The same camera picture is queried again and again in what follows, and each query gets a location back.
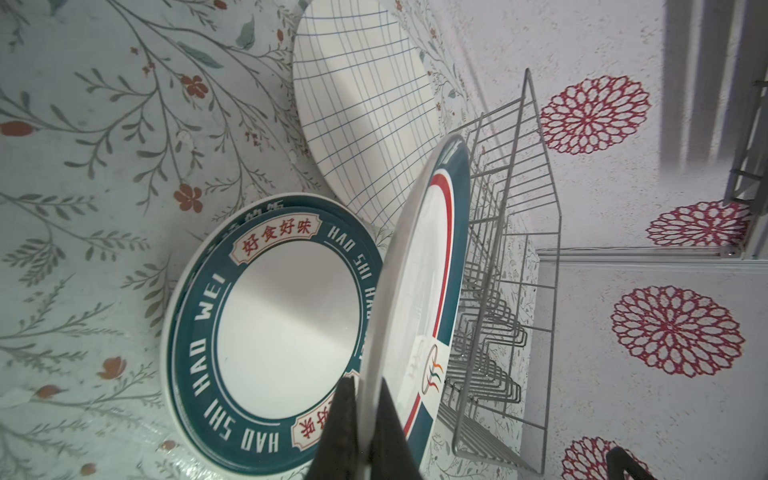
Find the blue grid pattern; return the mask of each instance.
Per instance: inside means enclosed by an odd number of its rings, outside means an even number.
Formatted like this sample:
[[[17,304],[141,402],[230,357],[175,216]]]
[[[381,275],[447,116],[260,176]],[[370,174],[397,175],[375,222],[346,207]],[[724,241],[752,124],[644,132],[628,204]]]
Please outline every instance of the blue grid pattern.
[[[394,228],[439,140],[419,50],[373,0],[315,0],[296,33],[296,105],[310,151],[339,199]]]

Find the wire dish rack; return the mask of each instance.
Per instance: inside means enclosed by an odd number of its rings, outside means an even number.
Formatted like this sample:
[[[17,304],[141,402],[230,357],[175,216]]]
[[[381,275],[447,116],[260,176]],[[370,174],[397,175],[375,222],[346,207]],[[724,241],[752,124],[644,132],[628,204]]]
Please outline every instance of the wire dish rack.
[[[543,475],[562,220],[531,72],[520,98],[455,131],[472,152],[470,239],[438,418],[458,457]]]

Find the red flower pattern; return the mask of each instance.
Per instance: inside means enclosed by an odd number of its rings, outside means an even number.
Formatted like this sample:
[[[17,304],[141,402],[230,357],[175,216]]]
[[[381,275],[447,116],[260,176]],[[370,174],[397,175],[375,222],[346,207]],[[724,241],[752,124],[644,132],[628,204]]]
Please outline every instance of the red flower pattern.
[[[181,75],[181,83],[187,86],[187,93],[194,95],[198,98],[205,98],[205,94],[208,93],[208,87],[203,83],[203,79],[200,75],[195,75],[189,78],[186,75]]]
[[[166,452],[170,452],[171,450],[176,448],[177,443],[173,440],[166,440],[165,442],[160,444],[160,449],[165,450]]]
[[[37,395],[38,398],[46,400],[46,399],[50,399],[54,395],[57,395],[58,393],[61,393],[61,389],[58,388],[56,385],[46,385],[46,386],[40,387],[38,391],[35,392],[35,395]]]
[[[95,463],[86,463],[85,465],[80,467],[80,475],[83,475],[84,477],[93,475],[94,473],[96,473]]]
[[[174,192],[174,198],[179,202],[179,208],[182,211],[186,212],[191,208],[198,214],[203,211],[203,202],[198,200],[202,194],[203,191],[199,187],[193,190],[189,185],[181,184],[179,190]]]
[[[564,480],[606,480],[608,478],[605,454],[618,445],[615,442],[606,442],[600,437],[584,437],[574,440],[571,446],[565,449],[563,458]],[[641,462],[627,450],[627,453],[635,459],[641,467],[648,471],[648,465]]]
[[[100,376],[104,380],[116,379],[123,374],[126,364],[127,362],[120,356],[106,359],[104,363],[101,364],[102,368],[104,368],[104,371],[99,372],[96,375]]]
[[[34,131],[35,127],[25,121],[7,121],[0,124],[0,134],[6,137],[26,137]]]
[[[541,129],[552,150],[590,154],[637,132],[649,108],[648,93],[639,81],[587,78],[552,97],[541,109]]]
[[[693,290],[635,289],[614,305],[611,319],[630,355],[670,375],[714,375],[741,356],[739,323],[728,309]]]
[[[663,247],[737,245],[746,235],[749,214],[746,205],[699,202],[661,214],[645,231]]]

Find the red mandala flower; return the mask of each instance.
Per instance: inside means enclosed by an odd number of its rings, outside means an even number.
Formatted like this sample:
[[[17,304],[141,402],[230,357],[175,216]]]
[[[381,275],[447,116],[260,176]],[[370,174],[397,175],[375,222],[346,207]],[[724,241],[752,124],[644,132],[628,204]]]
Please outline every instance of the red mandala flower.
[[[569,154],[605,150],[637,132],[650,108],[648,93],[628,77],[587,78],[541,109],[547,146]]]
[[[714,375],[741,356],[739,324],[728,309],[693,290],[635,289],[614,305],[611,319],[630,355],[670,375]]]
[[[605,454],[617,446],[615,442],[606,442],[600,437],[574,440],[571,446],[565,449],[562,462],[564,480],[606,480],[608,473]],[[637,460],[629,450],[627,453],[648,471],[648,465]],[[629,474],[624,474],[624,477],[630,478]]]
[[[699,202],[661,214],[645,231],[648,238],[661,246],[736,245],[746,235],[749,214],[747,205]]]

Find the plate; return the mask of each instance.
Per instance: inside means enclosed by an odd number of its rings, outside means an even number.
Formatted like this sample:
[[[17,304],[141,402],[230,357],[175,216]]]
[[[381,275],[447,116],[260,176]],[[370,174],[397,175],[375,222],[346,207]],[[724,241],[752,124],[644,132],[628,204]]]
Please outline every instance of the plate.
[[[437,145],[438,111],[419,48],[375,0],[314,0],[296,30],[302,129],[336,196],[393,229]]]
[[[228,474],[314,456],[341,376],[357,376],[381,257],[312,194],[243,208],[200,246],[166,313],[163,385],[187,444]]]
[[[379,278],[359,381],[363,451],[372,438],[383,376],[415,463],[421,463],[451,349],[469,198],[469,151],[459,135],[449,135],[414,184]]]

